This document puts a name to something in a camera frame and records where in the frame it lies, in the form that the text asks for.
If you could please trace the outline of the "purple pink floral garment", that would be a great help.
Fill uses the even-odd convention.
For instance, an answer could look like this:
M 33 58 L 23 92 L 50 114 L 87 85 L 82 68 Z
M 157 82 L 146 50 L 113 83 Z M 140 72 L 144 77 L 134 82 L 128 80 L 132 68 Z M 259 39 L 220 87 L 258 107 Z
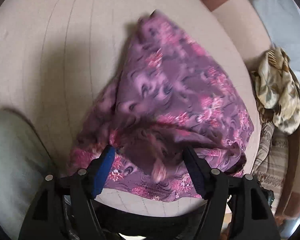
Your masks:
M 192 146 L 211 167 L 240 177 L 253 131 L 223 68 L 155 11 L 139 20 L 121 73 L 89 111 L 68 174 L 86 168 L 111 145 L 116 154 L 106 188 L 163 202 L 196 198 L 183 148 Z

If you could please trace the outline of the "brown striped quilt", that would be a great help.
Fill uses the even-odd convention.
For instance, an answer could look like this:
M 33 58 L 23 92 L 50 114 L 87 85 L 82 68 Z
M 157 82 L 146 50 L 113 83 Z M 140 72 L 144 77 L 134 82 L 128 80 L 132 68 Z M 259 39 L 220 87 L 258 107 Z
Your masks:
M 252 172 L 261 186 L 274 193 L 272 210 L 279 204 L 288 168 L 288 136 L 271 122 L 262 124 Z

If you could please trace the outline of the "person's legs in jeans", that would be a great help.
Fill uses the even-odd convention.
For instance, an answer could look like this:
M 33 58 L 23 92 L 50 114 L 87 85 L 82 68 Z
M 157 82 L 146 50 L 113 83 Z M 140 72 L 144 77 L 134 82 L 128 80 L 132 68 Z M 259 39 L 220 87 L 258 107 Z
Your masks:
M 0 110 L 0 226 L 18 239 L 46 175 L 55 168 L 36 131 L 21 115 Z

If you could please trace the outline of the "cream floral blanket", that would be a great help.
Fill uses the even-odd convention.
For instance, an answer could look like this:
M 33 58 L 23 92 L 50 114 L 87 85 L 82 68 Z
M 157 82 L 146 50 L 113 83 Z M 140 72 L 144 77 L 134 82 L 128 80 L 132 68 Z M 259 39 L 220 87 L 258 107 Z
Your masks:
M 271 48 L 250 76 L 261 122 L 291 135 L 300 125 L 300 84 L 289 61 L 282 48 Z

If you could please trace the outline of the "grey pillow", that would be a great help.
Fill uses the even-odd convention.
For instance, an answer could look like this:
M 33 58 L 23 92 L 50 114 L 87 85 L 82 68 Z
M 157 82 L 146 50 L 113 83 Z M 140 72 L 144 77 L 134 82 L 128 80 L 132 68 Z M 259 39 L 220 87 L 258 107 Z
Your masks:
M 300 9 L 294 0 L 249 0 L 272 43 L 285 50 L 292 70 L 300 71 Z

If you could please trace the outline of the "pink bolster with red end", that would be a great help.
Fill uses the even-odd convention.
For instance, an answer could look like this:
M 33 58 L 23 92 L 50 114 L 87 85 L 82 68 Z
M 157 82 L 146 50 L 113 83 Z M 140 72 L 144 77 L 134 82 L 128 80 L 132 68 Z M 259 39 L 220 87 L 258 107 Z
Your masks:
M 249 0 L 201 0 L 231 38 L 249 71 L 256 70 L 271 40 Z

